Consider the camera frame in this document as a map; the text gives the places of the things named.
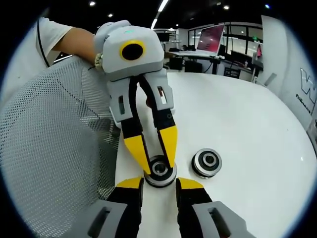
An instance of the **white table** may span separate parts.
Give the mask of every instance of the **white table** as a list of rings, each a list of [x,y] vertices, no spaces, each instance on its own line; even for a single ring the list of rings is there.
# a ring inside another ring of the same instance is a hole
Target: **white table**
[[[295,225],[315,185],[316,156],[291,111],[269,90],[219,75],[169,73],[178,127],[179,177],[202,183],[247,222],[257,238],[280,238]],[[160,154],[157,133],[142,90],[137,107],[149,155]],[[222,168],[201,179],[190,167],[202,148],[215,149]],[[116,183],[142,175],[120,139]],[[175,183],[157,189],[145,183],[139,238],[179,238]]]
[[[215,53],[207,53],[207,52],[200,52],[200,51],[179,51],[179,52],[170,52],[171,54],[180,56],[180,57],[204,57],[210,59],[210,57],[218,58],[217,54]]]

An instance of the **person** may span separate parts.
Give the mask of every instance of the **person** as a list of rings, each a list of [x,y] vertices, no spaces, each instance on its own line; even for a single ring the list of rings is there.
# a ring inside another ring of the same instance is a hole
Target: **person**
[[[188,50],[187,45],[183,45],[183,46],[182,46],[182,51],[187,51],[187,50]]]
[[[37,24],[41,45],[49,65],[53,64],[60,52],[77,55],[94,65],[96,53],[92,33],[41,17],[11,58],[1,89],[0,110],[15,92],[48,67],[39,46]]]

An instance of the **cable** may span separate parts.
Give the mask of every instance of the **cable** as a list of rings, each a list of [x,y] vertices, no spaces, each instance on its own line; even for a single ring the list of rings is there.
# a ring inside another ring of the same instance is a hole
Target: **cable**
[[[41,49],[42,57],[43,57],[43,59],[44,59],[44,61],[45,61],[46,66],[49,67],[50,64],[49,64],[49,62],[48,62],[48,60],[46,59],[46,56],[45,56],[45,54],[44,54],[44,50],[43,50],[43,46],[42,46],[42,41],[41,41],[41,35],[40,35],[40,20],[38,20],[38,24],[37,24],[37,25],[38,25],[37,28],[38,28],[39,46],[40,46],[40,49]]]
[[[211,67],[212,64],[213,64],[213,63],[210,63],[208,69],[207,69],[204,73],[206,73],[206,72],[210,69],[210,67]]]
[[[232,31],[231,31],[231,21],[229,21],[229,28],[230,28],[231,46],[232,46],[232,50],[231,51],[233,51],[233,38],[232,38]]]

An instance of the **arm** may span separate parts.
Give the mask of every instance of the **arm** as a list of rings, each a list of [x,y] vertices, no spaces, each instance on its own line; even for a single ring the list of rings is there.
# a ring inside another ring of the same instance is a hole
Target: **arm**
[[[95,64],[94,35],[80,28],[70,29],[65,36],[53,47],[69,55],[77,55],[92,65]]]

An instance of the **dark ceiling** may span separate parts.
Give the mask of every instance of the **dark ceiling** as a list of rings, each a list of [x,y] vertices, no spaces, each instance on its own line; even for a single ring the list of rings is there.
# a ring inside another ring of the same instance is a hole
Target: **dark ceiling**
[[[81,27],[95,32],[108,21],[127,19],[133,25],[151,27],[162,0],[54,0],[49,17],[58,23]],[[156,28],[193,28],[201,25],[243,21],[261,23],[261,14],[272,15],[266,9],[270,0],[169,0],[160,14]]]

